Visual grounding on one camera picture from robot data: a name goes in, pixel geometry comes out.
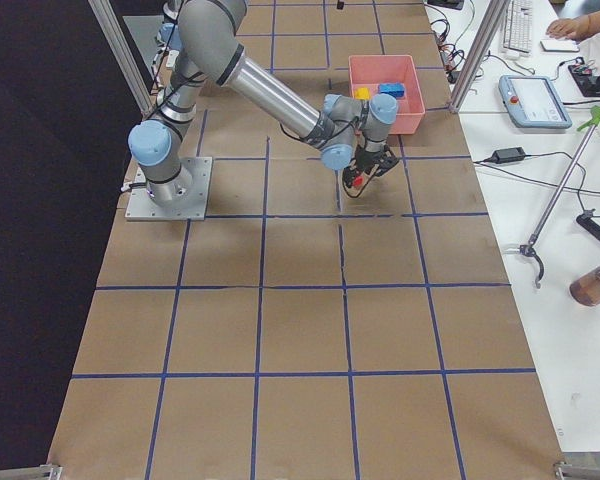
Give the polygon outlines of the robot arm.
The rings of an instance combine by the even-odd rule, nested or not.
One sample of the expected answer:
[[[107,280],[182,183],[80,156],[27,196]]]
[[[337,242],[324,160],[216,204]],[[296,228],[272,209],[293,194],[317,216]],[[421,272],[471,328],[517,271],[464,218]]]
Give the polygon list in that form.
[[[157,39],[167,50],[180,51],[182,49],[178,31],[178,15],[182,5],[182,0],[166,0],[163,4],[163,22]]]
[[[281,131],[320,152],[340,172],[348,195],[366,188],[398,162],[387,144],[398,113],[384,93],[370,99],[328,94],[316,109],[248,57],[237,40],[245,1],[182,1],[174,33],[181,47],[169,85],[128,144],[145,177],[149,201],[172,207],[193,191],[194,177],[178,155],[206,81],[242,95],[279,122]]]

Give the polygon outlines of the person hand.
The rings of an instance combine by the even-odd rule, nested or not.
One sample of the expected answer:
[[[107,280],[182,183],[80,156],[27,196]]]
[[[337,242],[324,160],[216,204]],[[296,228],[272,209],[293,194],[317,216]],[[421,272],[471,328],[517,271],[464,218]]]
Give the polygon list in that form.
[[[588,16],[558,19],[546,30],[546,35],[554,39],[582,40],[588,34],[590,20]]]

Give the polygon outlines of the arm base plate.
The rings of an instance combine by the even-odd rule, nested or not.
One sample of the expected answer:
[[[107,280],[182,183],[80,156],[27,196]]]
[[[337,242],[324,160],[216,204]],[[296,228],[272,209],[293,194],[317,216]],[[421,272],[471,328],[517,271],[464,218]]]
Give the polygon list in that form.
[[[203,221],[212,177],[211,157],[184,157],[179,176],[170,183],[145,179],[140,167],[134,178],[141,186],[130,191],[125,217],[128,221]]]

